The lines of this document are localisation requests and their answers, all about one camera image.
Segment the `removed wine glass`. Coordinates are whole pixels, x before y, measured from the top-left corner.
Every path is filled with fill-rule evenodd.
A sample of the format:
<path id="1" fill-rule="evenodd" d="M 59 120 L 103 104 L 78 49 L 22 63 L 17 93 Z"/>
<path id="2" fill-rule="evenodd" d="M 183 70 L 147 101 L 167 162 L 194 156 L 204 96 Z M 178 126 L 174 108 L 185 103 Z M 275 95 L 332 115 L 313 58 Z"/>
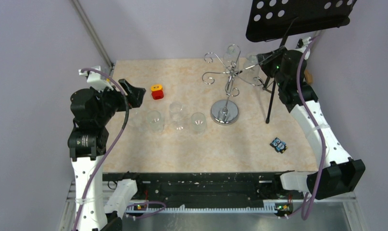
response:
<path id="1" fill-rule="evenodd" d="M 150 131 L 160 133 L 164 128 L 164 117 L 159 111 L 149 111 L 146 115 L 146 121 Z"/>
<path id="2" fill-rule="evenodd" d="M 173 102 L 169 105 L 169 115 L 172 121 L 173 129 L 182 131 L 184 125 L 183 105 L 180 102 Z"/>

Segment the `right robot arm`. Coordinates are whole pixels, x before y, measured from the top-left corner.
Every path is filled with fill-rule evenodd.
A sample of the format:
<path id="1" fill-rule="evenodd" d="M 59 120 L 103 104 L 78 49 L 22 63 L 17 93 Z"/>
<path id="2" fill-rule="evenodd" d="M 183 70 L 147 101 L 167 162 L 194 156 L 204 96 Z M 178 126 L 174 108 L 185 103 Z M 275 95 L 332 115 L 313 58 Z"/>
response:
<path id="1" fill-rule="evenodd" d="M 304 81 L 310 55 L 307 48 L 277 50 L 257 55 L 261 70 L 275 80 L 278 95 L 301 127 L 311 146 L 318 171 L 287 171 L 275 178 L 272 193 L 285 198 L 291 191 L 314 194 L 318 200 L 354 191 L 365 172 L 361 159 L 353 159 L 328 124 L 318 97 Z"/>

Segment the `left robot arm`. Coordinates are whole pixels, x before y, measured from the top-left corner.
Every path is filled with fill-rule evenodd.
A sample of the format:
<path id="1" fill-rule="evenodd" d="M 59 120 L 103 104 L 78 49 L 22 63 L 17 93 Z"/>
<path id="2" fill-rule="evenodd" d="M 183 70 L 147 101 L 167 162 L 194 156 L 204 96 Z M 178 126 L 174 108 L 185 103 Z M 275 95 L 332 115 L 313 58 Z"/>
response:
<path id="1" fill-rule="evenodd" d="M 111 150 L 107 148 L 106 125 L 115 113 L 125 112 L 122 133 L 130 110 L 142 105 L 146 93 L 145 88 L 134 87 L 125 79 L 118 83 L 118 88 L 108 85 L 103 90 L 80 89 L 70 97 L 74 127 L 67 144 L 75 175 L 74 231 L 101 231 L 108 224 L 101 168 Z"/>

